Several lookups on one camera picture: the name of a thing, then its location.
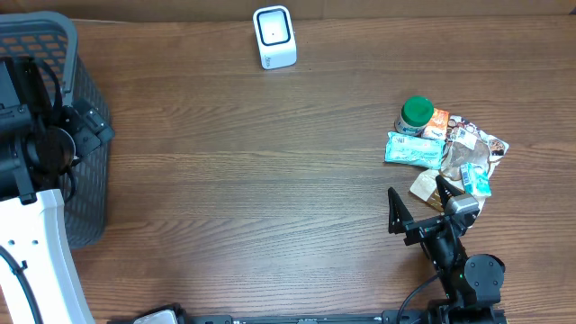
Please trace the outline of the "green lid white jar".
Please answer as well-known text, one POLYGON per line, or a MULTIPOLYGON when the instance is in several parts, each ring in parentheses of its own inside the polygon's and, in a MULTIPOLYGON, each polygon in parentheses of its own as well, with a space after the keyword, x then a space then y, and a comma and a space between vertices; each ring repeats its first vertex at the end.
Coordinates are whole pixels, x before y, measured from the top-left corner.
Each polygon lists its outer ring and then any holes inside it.
POLYGON ((398 133, 418 136, 426 127, 435 111, 434 105, 423 96, 412 96, 401 107, 394 123, 398 133))

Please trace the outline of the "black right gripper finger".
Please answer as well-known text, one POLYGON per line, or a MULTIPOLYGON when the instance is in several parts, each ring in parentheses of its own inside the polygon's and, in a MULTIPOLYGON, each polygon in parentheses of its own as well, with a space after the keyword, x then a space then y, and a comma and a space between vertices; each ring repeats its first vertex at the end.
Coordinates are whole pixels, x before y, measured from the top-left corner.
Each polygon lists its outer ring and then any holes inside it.
POLYGON ((447 205, 448 201, 452 197, 456 197, 458 195, 464 194, 464 192, 454 185, 450 184, 446 179, 444 179, 441 175, 436 176, 436 189, 438 191, 438 196, 440 198, 440 202, 443 205, 447 205))
POLYGON ((393 187, 388 189, 387 194, 389 199, 388 231, 390 234, 403 233, 413 222, 413 217, 393 187))

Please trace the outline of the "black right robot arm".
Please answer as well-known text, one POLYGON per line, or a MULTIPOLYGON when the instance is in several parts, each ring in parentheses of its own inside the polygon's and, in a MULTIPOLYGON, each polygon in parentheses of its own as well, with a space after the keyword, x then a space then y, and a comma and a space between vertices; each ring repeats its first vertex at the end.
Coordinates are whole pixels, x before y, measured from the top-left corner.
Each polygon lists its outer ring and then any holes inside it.
POLYGON ((395 189, 388 189, 388 232, 403 234, 407 246, 420 245, 435 274, 406 297, 396 314, 385 311, 382 319, 390 323, 505 323, 505 312, 494 308, 501 300, 505 264, 491 254, 468 256, 461 241, 477 219, 479 202, 440 175, 436 189, 443 211, 425 220, 414 220, 395 189), (408 311, 414 296, 434 281, 441 283, 445 298, 430 301, 424 310, 408 311))

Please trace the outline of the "beige clear snack pouch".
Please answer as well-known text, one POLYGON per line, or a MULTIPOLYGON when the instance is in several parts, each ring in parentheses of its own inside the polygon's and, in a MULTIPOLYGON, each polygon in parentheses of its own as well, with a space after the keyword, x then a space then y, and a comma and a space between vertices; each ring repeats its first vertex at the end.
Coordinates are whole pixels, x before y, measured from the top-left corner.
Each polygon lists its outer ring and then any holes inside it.
MULTIPOLYGON (((482 166, 490 180, 495 168, 508 153, 509 144, 491 135, 473 122, 459 115, 449 117, 442 164, 438 170, 420 173, 409 192, 432 208, 442 211, 436 176, 442 176, 451 185, 464 190, 460 166, 470 162, 482 166)), ((489 197, 475 197, 482 207, 489 197)))

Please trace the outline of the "orange tissue pack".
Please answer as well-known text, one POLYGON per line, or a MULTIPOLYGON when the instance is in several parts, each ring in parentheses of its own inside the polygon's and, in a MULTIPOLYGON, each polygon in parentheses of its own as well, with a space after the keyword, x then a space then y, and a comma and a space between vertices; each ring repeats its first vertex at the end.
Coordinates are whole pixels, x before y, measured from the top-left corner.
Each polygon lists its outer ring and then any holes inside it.
POLYGON ((449 117, 449 112, 435 108, 433 115, 421 132, 421 137, 427 140, 445 140, 449 117))

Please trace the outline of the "teal Kleenex tissue pack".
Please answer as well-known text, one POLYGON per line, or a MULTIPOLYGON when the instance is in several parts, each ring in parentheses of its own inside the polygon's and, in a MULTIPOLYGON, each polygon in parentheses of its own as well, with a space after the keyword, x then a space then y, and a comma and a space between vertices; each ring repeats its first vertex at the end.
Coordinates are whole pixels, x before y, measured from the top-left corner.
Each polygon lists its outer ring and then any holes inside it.
POLYGON ((488 173, 477 164, 467 162, 460 166, 463 188, 475 197, 491 197, 488 173))

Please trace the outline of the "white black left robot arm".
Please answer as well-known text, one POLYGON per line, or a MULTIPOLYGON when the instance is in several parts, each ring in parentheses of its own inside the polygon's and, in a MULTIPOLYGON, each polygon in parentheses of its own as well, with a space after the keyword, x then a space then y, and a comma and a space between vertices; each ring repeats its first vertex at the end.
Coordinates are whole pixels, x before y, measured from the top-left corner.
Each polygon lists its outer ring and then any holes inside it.
POLYGON ((68 244, 73 168, 113 138, 86 100, 66 104, 33 57, 1 59, 1 292, 15 323, 92 323, 68 244))

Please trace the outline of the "teal white packet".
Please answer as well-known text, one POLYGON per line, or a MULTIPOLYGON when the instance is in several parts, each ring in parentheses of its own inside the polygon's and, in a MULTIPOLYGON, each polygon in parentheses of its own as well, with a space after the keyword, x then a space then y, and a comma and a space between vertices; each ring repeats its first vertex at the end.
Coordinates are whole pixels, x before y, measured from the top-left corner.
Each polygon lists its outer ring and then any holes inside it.
POLYGON ((438 170, 442 164, 445 143, 390 131, 384 161, 438 170))

